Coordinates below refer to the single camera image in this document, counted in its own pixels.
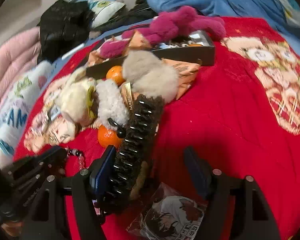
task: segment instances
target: wall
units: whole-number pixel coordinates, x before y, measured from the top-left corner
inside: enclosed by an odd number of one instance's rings
[[[56,0],[6,0],[0,7],[0,46],[10,37],[39,23]]]

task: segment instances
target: gray fluffy plush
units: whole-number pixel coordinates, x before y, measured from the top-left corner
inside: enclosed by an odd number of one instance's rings
[[[131,51],[123,62],[123,76],[132,83],[132,91],[171,102],[178,91],[178,73],[148,51]]]
[[[122,64],[122,75],[127,82],[134,83],[152,69],[163,65],[162,61],[149,51],[131,50]]]

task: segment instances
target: white pillow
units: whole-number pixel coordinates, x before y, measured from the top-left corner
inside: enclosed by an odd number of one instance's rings
[[[41,94],[45,83],[55,70],[55,65],[43,61],[23,73],[13,85],[0,109],[0,168],[12,163],[26,120]]]
[[[90,1],[90,5],[94,5],[91,10],[95,13],[95,19],[91,27],[96,28],[106,23],[110,18],[119,11],[125,4],[121,2],[111,1]]]

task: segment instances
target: brown fuzzy fabric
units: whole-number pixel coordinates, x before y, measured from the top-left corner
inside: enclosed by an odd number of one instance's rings
[[[140,101],[151,106],[151,114],[144,114],[149,108],[145,107],[145,105],[140,103]],[[153,99],[146,98],[144,95],[139,95],[134,101],[134,112],[126,126],[127,133],[125,139],[132,140],[133,135],[141,136],[143,139],[133,139],[137,142],[137,145],[123,140],[119,147],[119,151],[115,158],[115,170],[113,172],[114,183],[112,188],[112,192],[117,195],[117,205],[123,206],[128,200],[135,199],[139,195],[139,189],[143,186],[146,173],[148,172],[148,167],[151,163],[151,151],[154,143],[155,130],[159,123],[163,106],[164,101],[161,97]],[[135,113],[141,114],[142,112],[146,118],[134,115]],[[140,125],[140,120],[142,120],[142,123],[146,123],[148,125],[147,130],[142,133],[136,132],[135,129],[130,128],[142,127]],[[122,155],[120,152],[128,153],[130,157]]]

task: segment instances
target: white fluffy plush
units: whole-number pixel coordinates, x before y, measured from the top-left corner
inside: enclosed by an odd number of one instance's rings
[[[56,100],[61,113],[68,121],[79,123],[82,127],[88,126],[93,121],[87,110],[87,91],[90,86],[95,86],[93,78],[84,77],[80,81],[66,83],[66,86]]]
[[[127,82],[134,83],[154,68],[163,67],[155,55],[145,50],[131,50],[122,64],[122,75]]]
[[[132,91],[156,98],[162,96],[165,103],[171,102],[178,91],[178,73],[167,65],[153,68],[132,85]]]
[[[69,79],[66,82],[65,89],[68,89],[71,84],[78,82],[86,75],[87,67],[82,66],[77,68],[69,77]]]
[[[116,130],[111,127],[108,118],[112,118],[120,125],[125,125],[129,118],[129,113],[124,105],[120,90],[112,79],[100,81],[96,85],[99,97],[98,119],[108,129]]]

